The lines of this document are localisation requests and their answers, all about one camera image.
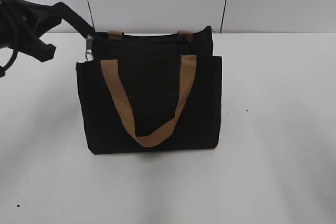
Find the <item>tan handle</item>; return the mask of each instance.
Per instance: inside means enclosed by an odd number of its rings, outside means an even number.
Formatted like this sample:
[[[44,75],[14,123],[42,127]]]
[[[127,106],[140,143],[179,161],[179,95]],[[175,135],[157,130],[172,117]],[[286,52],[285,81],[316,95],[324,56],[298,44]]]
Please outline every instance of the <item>tan handle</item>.
[[[124,32],[123,31],[115,31],[115,30],[111,30],[107,32],[108,34],[108,39],[118,39],[118,40],[122,40],[123,36],[124,36]]]
[[[173,119],[166,122],[147,136],[136,136],[135,134],[133,110],[119,78],[118,60],[100,61],[101,71],[110,90],[122,125],[124,126],[125,130],[143,147],[156,146],[170,137],[173,133],[194,83],[197,63],[196,58],[196,55],[181,56],[180,92],[178,95],[175,116]]]
[[[179,37],[185,36],[185,38],[188,42],[191,42],[193,40],[194,33],[192,31],[179,30],[177,32],[177,34],[178,34]]]

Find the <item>bag strap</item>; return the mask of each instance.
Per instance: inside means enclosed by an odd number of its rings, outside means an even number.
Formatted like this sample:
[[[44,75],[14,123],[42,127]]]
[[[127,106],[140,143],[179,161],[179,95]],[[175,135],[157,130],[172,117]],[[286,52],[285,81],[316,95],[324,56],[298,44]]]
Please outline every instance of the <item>bag strap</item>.
[[[157,130],[147,136],[136,136],[133,110],[125,89],[121,83],[118,72],[118,60],[101,60],[101,70],[105,82],[110,90],[114,105],[119,114],[122,125],[125,130],[143,147],[153,147],[173,133],[177,121],[180,118],[190,90],[193,86],[196,72],[196,55],[182,55],[180,66],[180,91],[178,103],[175,110],[175,116]]]
[[[193,40],[194,33],[192,31],[179,30],[177,34],[179,37],[185,36],[188,42],[191,42]]]
[[[111,30],[107,32],[108,39],[117,39],[117,40],[123,40],[124,39],[124,32],[123,31],[115,31]]]

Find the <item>metal clasp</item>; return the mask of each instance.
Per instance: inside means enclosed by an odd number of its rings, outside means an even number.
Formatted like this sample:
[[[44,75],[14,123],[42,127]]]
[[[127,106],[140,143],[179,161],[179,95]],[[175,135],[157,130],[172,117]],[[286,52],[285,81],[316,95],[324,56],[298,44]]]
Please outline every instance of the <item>metal clasp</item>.
[[[86,51],[85,51],[85,58],[88,61],[88,55],[92,58],[93,60],[93,55],[92,55],[92,42],[93,42],[93,37],[91,35],[86,36]]]

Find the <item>white table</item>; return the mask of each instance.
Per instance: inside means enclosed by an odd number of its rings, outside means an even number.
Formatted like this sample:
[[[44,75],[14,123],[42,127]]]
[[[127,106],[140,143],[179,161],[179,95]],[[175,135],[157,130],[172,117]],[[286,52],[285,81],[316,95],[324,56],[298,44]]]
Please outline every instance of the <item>white table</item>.
[[[336,223],[336,34],[214,35],[218,147],[100,156],[77,95],[85,41],[44,41],[54,60],[19,55],[0,79],[0,223]]]

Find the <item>black cable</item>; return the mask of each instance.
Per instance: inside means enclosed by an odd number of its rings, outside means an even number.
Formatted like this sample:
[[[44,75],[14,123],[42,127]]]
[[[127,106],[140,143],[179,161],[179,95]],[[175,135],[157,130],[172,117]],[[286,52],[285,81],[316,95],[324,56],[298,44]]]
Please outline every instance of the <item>black cable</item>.
[[[226,2],[227,2],[227,0],[225,0],[225,3],[224,3],[224,9],[223,9],[223,16],[222,16],[222,24],[220,25],[221,27],[221,31],[220,31],[220,33],[222,33],[222,28],[223,28],[223,23],[224,23],[224,15],[225,15],[225,9],[226,9]]]
[[[13,65],[14,61],[17,58],[18,55],[18,47],[19,47],[19,35],[18,35],[18,27],[15,21],[12,19],[11,15],[8,13],[8,11],[1,6],[0,11],[4,15],[4,17],[7,19],[9,25],[11,26],[12,32],[13,32],[13,39],[14,39],[14,44],[12,45],[13,47],[13,53],[7,64],[3,67],[1,67],[1,71],[5,72],[8,68]]]
[[[92,18],[92,11],[91,11],[90,2],[89,2],[89,0],[87,0],[87,2],[88,2],[88,6],[89,6],[89,11],[90,11],[90,16],[91,16],[92,26],[93,26],[94,30],[96,31],[96,28],[95,28],[95,25],[94,25],[94,22],[93,22],[93,18]]]

